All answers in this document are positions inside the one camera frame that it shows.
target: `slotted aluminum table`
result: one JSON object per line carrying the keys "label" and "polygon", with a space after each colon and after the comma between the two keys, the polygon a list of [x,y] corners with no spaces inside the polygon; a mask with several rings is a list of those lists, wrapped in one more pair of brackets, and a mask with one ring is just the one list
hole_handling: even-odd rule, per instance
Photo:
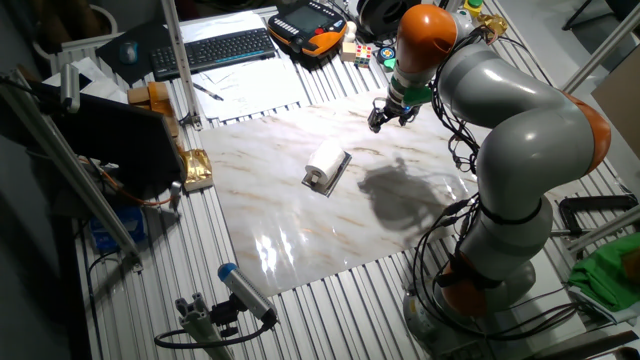
{"label": "slotted aluminum table", "polygon": [[[507,18],[495,1],[485,0],[484,11]],[[276,13],[275,8],[258,10],[263,19]],[[514,26],[507,36],[523,42]],[[119,86],[129,88],[109,66],[95,55],[95,50],[112,37],[94,38],[65,44],[51,66],[54,73],[64,63],[91,57]],[[526,51],[514,45],[497,42],[495,51],[523,72],[550,83],[543,69]],[[320,60],[311,70],[292,62],[278,52],[291,71],[297,73],[306,90],[306,98],[297,104],[280,107],[251,116],[224,121],[204,121],[204,129],[230,126],[291,109],[386,87],[389,74],[372,61],[370,69],[357,69],[343,64],[339,57]],[[148,75],[142,86],[153,81]],[[177,81],[170,83],[172,102],[180,113],[186,113],[184,94]],[[191,126],[183,128],[188,149],[201,147],[198,133]],[[574,196],[623,195],[613,168],[605,161],[595,171],[579,180],[583,191]],[[160,195],[164,199],[168,193]],[[94,359],[206,359],[202,350],[161,349],[153,337],[179,329],[174,301],[201,292],[208,305],[226,301],[229,291],[216,276],[218,267],[236,262],[215,188],[184,194],[178,208],[180,218],[147,211],[152,239],[141,245],[144,270],[136,273],[122,270],[117,261],[99,264],[87,279],[86,268],[99,254],[89,245],[87,235],[76,239],[90,346]],[[619,212],[595,211],[578,216],[580,225],[595,228],[611,220]],[[554,229],[562,228],[556,211]],[[607,237],[587,247],[587,253],[615,237]],[[442,264],[447,251],[453,251],[454,239],[434,241],[430,246],[430,267]],[[547,242],[544,251],[566,281],[574,260],[560,238]],[[413,251],[407,250],[358,266],[273,296],[280,325],[257,339],[232,346],[237,359],[424,359],[426,353],[409,334],[402,316],[403,283]],[[95,302],[89,299],[89,286]],[[240,315],[241,335],[253,333],[258,324],[253,317]],[[181,336],[180,341],[187,341]]]}

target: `paper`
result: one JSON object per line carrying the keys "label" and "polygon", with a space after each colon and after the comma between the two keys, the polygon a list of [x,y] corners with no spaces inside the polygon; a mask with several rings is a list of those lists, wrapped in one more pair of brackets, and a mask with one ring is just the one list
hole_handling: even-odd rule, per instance
{"label": "paper", "polygon": [[265,25],[258,14],[254,14],[252,11],[245,11],[216,20],[180,26],[180,31],[182,32],[182,41],[188,43],[264,27]]}
{"label": "paper", "polygon": [[[96,96],[102,99],[108,99],[119,103],[127,104],[127,94],[120,90],[120,87],[111,79],[109,79],[91,58],[84,58],[74,61],[71,65],[78,69],[80,74],[86,76],[91,83],[80,90],[80,93]],[[51,86],[60,86],[60,73],[53,75],[44,84]]]}
{"label": "paper", "polygon": [[195,89],[208,119],[228,120],[301,100],[305,92],[295,72],[281,59],[269,59],[214,69],[192,76],[193,82],[222,97],[215,100]]}

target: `black monitor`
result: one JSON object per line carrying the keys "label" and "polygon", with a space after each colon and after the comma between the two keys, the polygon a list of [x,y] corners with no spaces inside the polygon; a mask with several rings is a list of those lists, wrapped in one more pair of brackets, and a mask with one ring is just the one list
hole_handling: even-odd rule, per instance
{"label": "black monitor", "polygon": [[[29,85],[43,96],[60,99],[58,87]],[[186,180],[184,163],[160,113],[80,94],[77,113],[52,118],[76,154],[117,164],[118,178],[125,184]]]}

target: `table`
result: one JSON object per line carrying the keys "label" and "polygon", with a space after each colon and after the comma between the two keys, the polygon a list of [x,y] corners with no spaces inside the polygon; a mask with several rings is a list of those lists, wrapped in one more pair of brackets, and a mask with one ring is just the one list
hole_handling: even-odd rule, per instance
{"label": "table", "polygon": [[[500,13],[508,20],[494,0],[485,1],[484,8],[489,13]],[[264,18],[274,13],[274,8],[259,11]],[[516,26],[511,26],[507,35],[522,42]],[[95,57],[95,49],[110,38],[65,44],[63,51],[51,63],[53,72],[58,72],[61,64],[90,56],[103,72],[113,76],[126,90],[126,83]],[[498,43],[496,51],[527,74],[546,81],[543,70],[522,49]],[[308,70],[292,63],[282,53],[279,57],[299,75],[306,90],[305,101],[222,124],[205,122],[205,129],[363,93],[382,88],[388,82],[388,77],[376,64],[371,69],[355,69],[334,58],[318,61]],[[142,86],[152,80],[152,75],[149,75],[134,85]],[[186,106],[181,96],[182,89],[175,81],[170,85],[172,101],[184,114]],[[184,130],[188,148],[201,146],[197,132],[190,127]],[[616,177],[613,168],[605,161],[580,181],[581,189],[575,195],[621,195],[623,192],[616,185]],[[220,264],[235,261],[216,190],[185,195],[178,211],[181,214],[179,221],[175,221],[168,209],[163,213],[147,213],[152,240],[143,246],[144,270],[140,273],[126,268],[120,271],[116,262],[107,261],[96,266],[87,278],[84,270],[99,254],[88,246],[87,234],[76,240],[94,359],[100,359],[100,354],[105,359],[206,359],[202,351],[169,351],[157,348],[152,340],[154,335],[179,328],[173,306],[175,299],[188,298],[200,291],[211,305],[226,300],[229,295],[215,276]],[[596,227],[617,214],[619,212],[593,212],[581,214],[578,218],[581,225]],[[561,224],[556,214],[554,228],[560,228]],[[609,236],[590,245],[587,253],[613,238]],[[435,269],[442,264],[447,250],[453,250],[451,238],[431,244],[427,265]],[[544,252],[560,279],[566,280],[573,260],[565,251],[563,239],[552,238]],[[270,297],[278,310],[280,325],[273,332],[233,346],[236,358],[427,358],[409,336],[402,318],[403,282],[408,280],[403,269],[411,257],[411,251],[399,252]],[[88,299],[89,286],[96,294],[93,304]],[[589,325],[589,319],[585,319],[585,324]],[[258,324],[251,315],[242,314],[238,326],[240,333],[246,335],[257,330]]]}
{"label": "table", "polygon": [[[431,104],[407,126],[369,130],[371,104],[385,96],[370,91],[200,133],[238,266],[265,295],[413,248],[446,205],[477,192],[475,176],[456,168],[451,132]],[[469,130],[479,144],[489,133]],[[301,179],[329,139],[352,159],[327,198]],[[546,196],[579,190],[572,182]]]}

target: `pen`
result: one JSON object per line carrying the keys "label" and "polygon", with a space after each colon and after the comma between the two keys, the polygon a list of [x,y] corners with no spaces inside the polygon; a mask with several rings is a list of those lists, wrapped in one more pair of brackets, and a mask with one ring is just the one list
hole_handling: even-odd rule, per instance
{"label": "pen", "polygon": [[205,94],[207,94],[207,95],[211,96],[212,98],[214,98],[214,99],[216,99],[216,100],[224,101],[224,99],[223,99],[222,97],[220,97],[220,95],[214,94],[214,93],[212,93],[211,91],[209,91],[209,90],[207,90],[207,89],[203,88],[202,86],[200,86],[200,85],[198,85],[198,84],[195,84],[195,83],[194,83],[194,84],[193,84],[193,87],[194,87],[194,88],[196,88],[196,89],[198,89],[198,90],[200,90],[200,91],[202,91],[203,93],[205,93]]}

